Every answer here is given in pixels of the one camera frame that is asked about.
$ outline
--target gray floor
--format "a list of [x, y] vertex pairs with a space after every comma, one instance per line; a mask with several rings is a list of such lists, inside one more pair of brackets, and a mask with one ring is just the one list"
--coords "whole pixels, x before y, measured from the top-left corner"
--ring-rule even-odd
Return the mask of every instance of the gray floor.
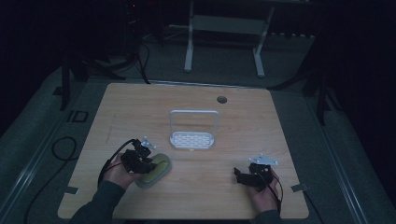
[[[292, 77], [313, 41], [303, 37], [269, 36], [262, 53], [266, 76], [257, 78], [251, 48], [246, 44], [248, 42], [235, 45], [226, 40], [224, 42], [227, 44], [224, 44], [213, 34], [196, 35], [192, 71], [184, 73], [184, 37], [185, 33], [167, 39], [164, 48], [152, 41], [150, 36], [146, 37], [150, 50], [146, 72], [153, 83], [157, 80], [265, 88]], [[148, 54], [144, 48], [141, 54], [146, 59]], [[134, 66], [118, 73], [128, 77], [126, 82], [142, 82]], [[99, 76], [92, 76], [87, 83], [72, 81], [72, 101], [64, 112], [59, 111], [60, 97], [52, 95], [55, 87], [60, 85], [59, 70], [49, 76], [33, 96], [0, 140], [0, 172], [3, 177], [0, 199], [2, 204], [8, 202], [1, 212], [3, 214], [7, 208], [10, 211], [9, 216], [3, 217], [4, 222], [23, 223], [29, 202], [64, 164], [51, 154], [51, 145], [57, 139], [74, 137], [77, 140], [75, 155], [78, 155], [106, 85], [112, 81]], [[307, 193], [325, 223], [395, 223], [395, 209], [376, 179], [347, 117], [330, 104], [331, 110], [325, 114], [326, 126], [319, 125], [315, 117], [316, 97], [303, 97], [300, 93], [303, 85], [300, 82], [283, 91], [272, 91], [272, 94], [297, 174], [301, 183], [309, 187]], [[71, 110], [89, 112], [88, 120], [83, 123], [66, 122]], [[71, 142], [63, 141], [56, 146], [56, 150], [67, 157], [72, 147]], [[17, 195], [12, 190], [19, 177], [23, 179], [20, 173], [29, 174], [23, 168], [32, 164], [30, 160], [41, 149], [43, 159], [36, 164], [37, 171], [30, 173], [34, 177], [30, 185], [21, 184], [26, 186], [21, 188], [21, 197], [11, 197]], [[28, 223], [67, 222], [58, 218], [57, 209], [75, 164], [75, 161], [69, 162], [44, 188], [30, 210]], [[356, 198], [359, 204], [350, 203], [350, 198], [346, 196]], [[286, 219], [285, 223], [319, 223], [312, 205], [307, 204], [310, 211], [308, 218]], [[360, 208], [363, 213], [356, 216], [356, 210]], [[122, 220], [114, 220], [114, 223], [122, 223]]]

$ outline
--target yellow sponge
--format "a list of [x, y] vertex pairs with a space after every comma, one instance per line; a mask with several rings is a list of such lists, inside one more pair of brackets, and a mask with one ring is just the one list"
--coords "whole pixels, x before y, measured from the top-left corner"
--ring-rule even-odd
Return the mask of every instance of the yellow sponge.
[[172, 162], [168, 156], [159, 153], [152, 157], [152, 163], [157, 166], [149, 172], [143, 175], [140, 179], [136, 180], [135, 183], [142, 189], [148, 189], [157, 183], [164, 175], [166, 175], [172, 168]]

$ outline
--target table top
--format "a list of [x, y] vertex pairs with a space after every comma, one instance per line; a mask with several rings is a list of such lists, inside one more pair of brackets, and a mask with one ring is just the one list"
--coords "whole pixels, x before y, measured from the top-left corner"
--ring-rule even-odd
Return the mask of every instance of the table top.
[[[219, 96], [225, 96], [227, 103], [220, 104]], [[212, 148], [188, 150], [171, 145], [170, 111], [175, 109], [219, 111]], [[213, 120], [198, 116], [185, 121], [189, 128], [203, 131]], [[69, 187], [78, 188], [78, 194], [64, 195], [59, 216], [70, 218], [88, 203], [106, 160], [127, 140], [144, 136], [157, 147], [150, 156], [166, 154], [172, 170], [149, 189], [132, 184], [114, 218], [253, 218], [257, 212], [246, 187], [236, 183], [233, 168], [248, 173], [248, 158], [260, 153], [279, 162], [273, 169], [284, 190], [281, 217], [308, 216], [304, 195], [290, 188], [299, 180], [269, 91], [122, 83], [106, 89], [69, 182]]]

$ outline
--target black tape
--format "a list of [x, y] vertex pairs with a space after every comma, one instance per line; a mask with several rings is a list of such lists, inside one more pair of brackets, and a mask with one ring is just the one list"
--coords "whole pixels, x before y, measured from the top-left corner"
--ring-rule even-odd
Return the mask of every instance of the black tape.
[[82, 123], [87, 121], [88, 115], [86, 111], [72, 110], [66, 122]]
[[294, 185], [291, 186], [291, 189], [293, 190], [293, 192], [297, 192], [297, 191], [306, 191], [308, 190], [308, 187], [306, 186], [306, 184], [298, 184], [298, 185]]
[[67, 186], [67, 188], [64, 190], [64, 193], [76, 195], [78, 193], [78, 188]]

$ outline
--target human hand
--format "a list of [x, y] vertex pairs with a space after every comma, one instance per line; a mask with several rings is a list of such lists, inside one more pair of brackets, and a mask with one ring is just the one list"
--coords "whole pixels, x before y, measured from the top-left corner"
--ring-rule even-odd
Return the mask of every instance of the human hand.
[[108, 165], [108, 170], [105, 172], [103, 179], [118, 184], [123, 189], [128, 189], [136, 179], [139, 179], [143, 175], [126, 172], [121, 161], [122, 154], [119, 153], [116, 159]]
[[271, 169], [272, 175], [274, 176], [273, 181], [270, 183], [271, 189], [274, 193], [266, 187], [264, 190], [258, 192], [254, 187], [247, 187], [248, 195], [253, 201], [255, 208], [261, 213], [270, 210], [277, 210], [277, 189], [276, 184], [279, 177], [276, 175], [273, 169]]

